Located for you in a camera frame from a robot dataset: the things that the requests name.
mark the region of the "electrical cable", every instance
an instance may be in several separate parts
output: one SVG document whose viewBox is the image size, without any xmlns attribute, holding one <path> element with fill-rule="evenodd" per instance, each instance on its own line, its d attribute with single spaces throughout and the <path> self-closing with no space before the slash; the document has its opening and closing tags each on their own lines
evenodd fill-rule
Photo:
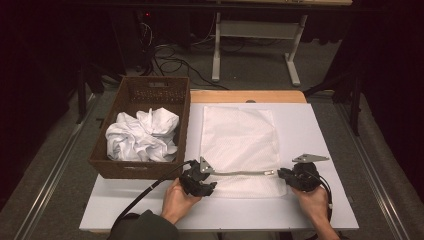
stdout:
<svg viewBox="0 0 424 240">
<path fill-rule="evenodd" d="M 233 40 L 233 39 L 236 39 L 236 38 L 224 38 L 224 39 Z M 246 46 L 246 42 L 245 41 L 239 41 L 239 43 L 241 43 L 241 46 L 239 46 L 239 48 L 237 48 L 236 50 L 225 50 L 224 47 L 222 47 L 222 46 L 221 46 L 220 50 L 223 51 L 223 52 L 227 52 L 227 53 L 238 52 L 238 51 L 242 50 Z"/>
<path fill-rule="evenodd" d="M 210 38 L 211 33 L 212 33 L 212 30 L 213 30 L 214 23 L 215 23 L 215 20 L 216 20 L 216 14 L 214 13 L 214 14 L 213 14 L 213 19 L 212 19 L 212 24 L 211 24 L 211 27 L 209 28 L 209 32 L 208 32 L 208 34 L 206 35 L 206 37 L 205 37 L 203 40 L 199 41 L 199 42 L 196 42 L 196 43 L 192 43 L 192 44 L 190 44 L 191 46 L 199 45 L 199 44 L 202 44 L 202 43 L 208 42 L 208 41 L 210 41 L 210 40 L 212 40 L 212 39 L 215 39 L 215 37 Z"/>
<path fill-rule="evenodd" d="M 327 180 L 325 180 L 325 178 L 323 178 L 322 176 L 319 176 L 319 178 L 317 178 L 315 175 L 313 175 L 312 173 L 305 171 L 306 173 L 308 173 L 311 177 L 317 179 L 321 185 L 324 187 L 325 191 L 327 192 L 327 202 L 328 202 L 328 206 L 327 206 L 327 218 L 328 221 L 331 220 L 331 215 L 333 212 L 333 195 L 331 193 L 331 188 L 330 185 L 328 184 Z"/>
<path fill-rule="evenodd" d="M 169 175 L 171 173 L 173 173 L 174 171 L 178 170 L 179 168 L 183 167 L 184 165 L 190 164 L 195 160 L 189 160 L 186 161 L 178 166 L 176 166 L 174 169 L 172 169 L 171 171 L 169 171 L 168 173 L 164 174 L 162 177 L 160 177 L 156 182 L 154 182 L 152 185 L 150 185 L 146 190 L 144 190 L 140 195 L 138 195 L 137 198 L 134 199 L 134 201 L 132 201 L 128 207 L 126 207 L 124 209 L 124 211 L 121 212 L 121 214 L 119 214 L 119 216 L 116 218 L 115 222 L 112 225 L 111 231 L 114 229 L 114 227 L 116 227 L 116 224 L 123 218 L 125 217 L 125 215 L 138 203 L 140 202 L 141 199 L 143 199 L 148 193 L 150 193 L 155 187 L 157 187 L 159 184 L 161 184 L 163 181 L 165 181 Z"/>
<path fill-rule="evenodd" d="M 199 83 L 196 83 L 196 82 L 191 81 L 193 84 L 195 84 L 197 86 L 202 86 L 202 87 L 212 86 L 212 87 L 216 87 L 216 88 L 220 88 L 220 89 L 224 89 L 224 90 L 229 90 L 228 88 L 226 88 L 226 87 L 224 87 L 222 85 L 215 84 L 212 81 L 206 80 L 202 76 L 202 74 L 198 70 L 196 70 L 194 67 L 192 67 L 187 61 L 185 61 L 183 59 L 180 59 L 180 58 L 177 58 L 177 57 L 174 57 L 174 55 L 175 55 L 175 49 L 172 48 L 169 45 L 162 45 L 162 46 L 160 46 L 160 48 L 157 48 L 157 50 L 155 51 L 155 55 L 159 51 L 161 51 L 162 49 L 171 49 L 172 52 L 171 52 L 171 54 L 169 54 L 169 55 L 167 55 L 165 57 L 157 57 L 158 59 L 161 59 L 161 60 L 164 60 L 165 61 L 162 64 L 158 65 L 158 68 L 159 68 L 159 70 L 161 72 L 163 72 L 163 73 L 173 73 L 173 72 L 176 72 L 176 71 L 180 70 L 183 66 L 185 66 L 185 67 L 187 67 L 187 73 L 186 74 L 187 74 L 188 77 L 190 76 L 190 70 L 192 70 L 192 71 L 194 71 L 200 77 L 200 79 L 202 79 L 204 82 L 208 83 L 207 85 L 204 85 L 204 84 L 199 84 Z M 177 63 L 178 66 L 176 68 L 174 68 L 173 70 L 168 70 L 168 71 L 164 70 L 163 69 L 164 66 L 166 64 L 170 64 L 170 63 Z"/>
<path fill-rule="evenodd" d="M 278 44 L 282 42 L 284 39 L 266 39 L 266 38 L 252 38 L 252 37 L 228 37 L 226 38 L 229 42 L 236 42 L 236 43 L 244 43 L 246 46 L 259 46 L 259 47 L 267 47 L 272 46 L 275 44 Z M 269 43 L 261 43 L 264 41 L 270 40 Z"/>
<path fill-rule="evenodd" d="M 138 41 L 140 42 L 141 52 L 142 52 L 142 61 L 141 67 L 144 69 L 143 73 L 139 74 L 139 76 L 148 76 L 153 70 L 152 63 L 152 43 L 153 43 L 153 31 L 149 25 L 144 22 L 138 23 Z"/>
<path fill-rule="evenodd" d="M 162 76 L 165 76 L 165 73 L 162 71 L 162 69 L 159 67 L 159 63 L 158 60 L 156 59 L 156 55 L 153 56 L 153 60 L 155 61 L 156 66 L 158 67 L 160 73 L 162 74 Z"/>
</svg>

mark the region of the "white cloth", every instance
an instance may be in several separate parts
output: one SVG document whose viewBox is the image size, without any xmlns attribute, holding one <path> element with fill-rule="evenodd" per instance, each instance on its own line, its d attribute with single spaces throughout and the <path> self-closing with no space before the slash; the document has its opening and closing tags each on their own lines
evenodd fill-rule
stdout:
<svg viewBox="0 0 424 240">
<path fill-rule="evenodd" d="M 206 106 L 200 156 L 216 172 L 267 171 L 281 167 L 272 111 Z M 211 197 L 266 198 L 286 194 L 278 175 L 209 176 Z"/>
<path fill-rule="evenodd" d="M 177 146 L 172 141 L 179 117 L 160 108 L 138 111 L 134 118 L 125 112 L 106 131 L 107 155 L 112 160 L 170 162 Z"/>
</svg>

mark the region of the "brown basket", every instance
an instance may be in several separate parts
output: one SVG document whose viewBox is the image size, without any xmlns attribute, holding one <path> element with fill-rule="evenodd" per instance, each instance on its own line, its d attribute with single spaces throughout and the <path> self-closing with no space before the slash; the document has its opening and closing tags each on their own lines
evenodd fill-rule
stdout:
<svg viewBox="0 0 424 240">
<path fill-rule="evenodd" d="M 128 162 L 112 161 L 107 157 L 106 130 L 116 122 L 120 112 L 135 117 L 137 111 L 148 112 L 165 108 L 179 116 L 175 129 L 174 143 L 178 146 L 176 158 L 172 162 Z M 164 174 L 184 162 L 188 117 L 190 113 L 189 79 L 183 77 L 124 77 L 115 96 L 89 163 L 104 178 L 115 179 L 159 179 Z M 173 172 L 167 179 L 181 175 L 182 168 Z"/>
</svg>

